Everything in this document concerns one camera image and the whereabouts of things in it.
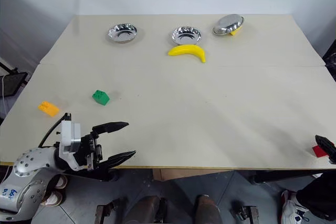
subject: cable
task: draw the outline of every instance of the cable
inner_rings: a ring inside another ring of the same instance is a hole
[[[4,104],[4,110],[5,110],[5,115],[7,116],[7,108],[6,108],[6,104],[5,104],[5,97],[4,97],[4,78],[5,78],[6,74],[2,77],[2,102]]]
[[[7,174],[8,174],[8,171],[9,171],[9,166],[8,166],[8,168],[7,168],[7,171],[6,171],[5,177],[2,179],[2,181],[1,181],[1,183],[0,183],[0,184],[2,184],[2,182],[5,180],[5,178],[6,178]]]
[[[67,113],[65,113],[50,129],[49,131],[44,135],[42,141],[38,145],[39,148],[42,148],[44,142],[47,140],[48,136],[52,133],[52,131],[61,123],[61,121],[65,118]]]

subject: shoe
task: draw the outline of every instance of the shoe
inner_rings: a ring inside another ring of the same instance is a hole
[[[67,176],[65,175],[60,175],[59,179],[58,179],[58,182],[55,186],[55,189],[57,190],[61,190],[61,189],[64,189],[68,184],[68,178]]]
[[[50,196],[41,203],[45,207],[57,207],[62,203],[63,195],[59,191],[52,191]]]
[[[309,210],[300,205],[296,199],[296,193],[292,191],[284,191],[281,195],[282,215],[281,224],[301,224],[302,220],[309,221],[303,215]]]

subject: black cable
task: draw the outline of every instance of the black cable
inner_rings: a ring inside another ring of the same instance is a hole
[[[53,132],[53,130],[61,123],[62,120],[66,117],[67,113],[65,113],[50,129],[49,131],[44,135],[42,141],[38,145],[39,148],[42,148],[44,142],[47,140],[48,136]]]

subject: black pants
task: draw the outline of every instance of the black pants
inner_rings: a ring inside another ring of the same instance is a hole
[[[336,220],[336,172],[324,173],[304,189],[299,190],[296,198],[315,216]]]

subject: red block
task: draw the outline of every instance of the red block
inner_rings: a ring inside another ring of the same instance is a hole
[[[318,145],[313,147],[313,151],[315,152],[316,157],[324,157],[327,156],[327,153],[321,149]]]

